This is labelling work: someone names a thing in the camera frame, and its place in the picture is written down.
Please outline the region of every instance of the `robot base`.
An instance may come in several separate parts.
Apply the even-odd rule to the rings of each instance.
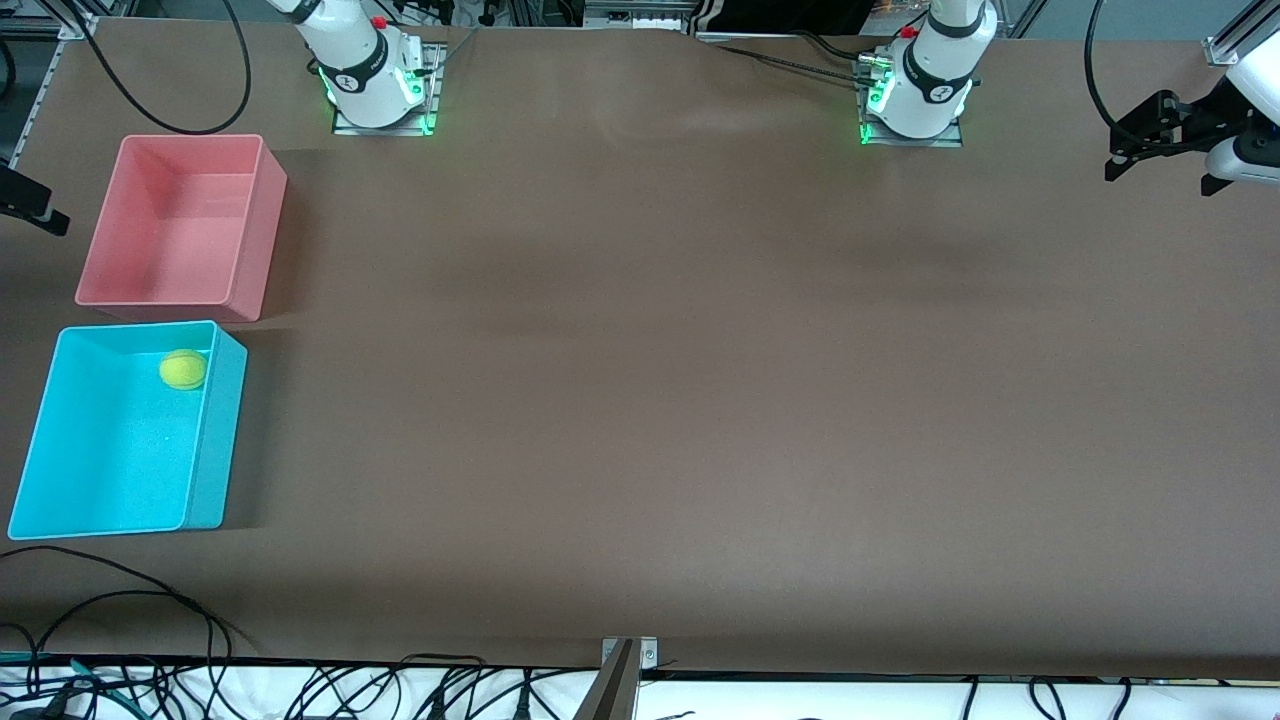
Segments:
[[[440,110],[440,91],[444,87],[444,58],[448,53],[445,42],[424,42],[420,69],[431,70],[421,78],[410,82],[421,83],[425,99],[398,122],[380,128],[366,128],[348,120],[334,109],[334,135],[364,135],[375,137],[422,137],[435,135],[435,115]]]
[[[884,50],[878,47],[877,53]],[[858,78],[867,78],[868,81],[877,82],[879,78],[876,77],[874,65],[870,63],[860,63],[858,60],[852,61],[854,76]],[[900,145],[906,147],[961,147],[964,146],[963,138],[960,136],[960,120],[954,119],[947,129],[942,131],[941,135],[934,137],[919,140],[915,137],[905,137],[891,129],[884,124],[884,120],[879,119],[874,113],[868,110],[868,104],[870,102],[870,96],[877,92],[877,86],[868,87],[868,83],[858,85],[858,124],[859,133],[863,145]]]

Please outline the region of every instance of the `rectangular storage box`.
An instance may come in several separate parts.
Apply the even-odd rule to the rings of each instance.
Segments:
[[[205,356],[174,389],[160,360]],[[67,328],[58,336],[9,519],[17,541],[216,528],[247,352],[215,323]]]
[[[257,320],[284,186],[256,135],[125,137],[76,302],[128,320]]]

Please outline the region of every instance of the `tabletop surface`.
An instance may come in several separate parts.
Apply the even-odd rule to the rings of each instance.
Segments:
[[[233,131],[289,187],[264,320],[228,327],[227,524],[68,543],[237,652],[585,665],[643,634],[675,667],[1274,671],[1280,206],[1201,199],[1201,156],[1105,183],[1079,45],[993,44],[965,147],[905,150],[860,146],[837,82],[660,31],[481,31],[436,136],[334,137],[297,32],[246,32]],[[99,37],[169,122],[238,100],[225,24]],[[1194,44],[1098,59],[1117,111],[1215,79]],[[74,287],[150,132],[72,45],[19,167],[70,234],[0,225],[0,516],[58,331],[111,322]],[[119,587],[14,559],[0,619]],[[51,650],[202,638],[122,600]]]

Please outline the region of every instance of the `tennis ball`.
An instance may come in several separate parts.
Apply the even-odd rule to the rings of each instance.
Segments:
[[[205,384],[209,364],[195,350],[174,350],[160,361],[160,379],[173,389],[196,389]]]

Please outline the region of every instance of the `pink bin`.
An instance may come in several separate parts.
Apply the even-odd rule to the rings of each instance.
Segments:
[[[127,320],[257,320],[284,184],[256,135],[125,137],[76,302]]]

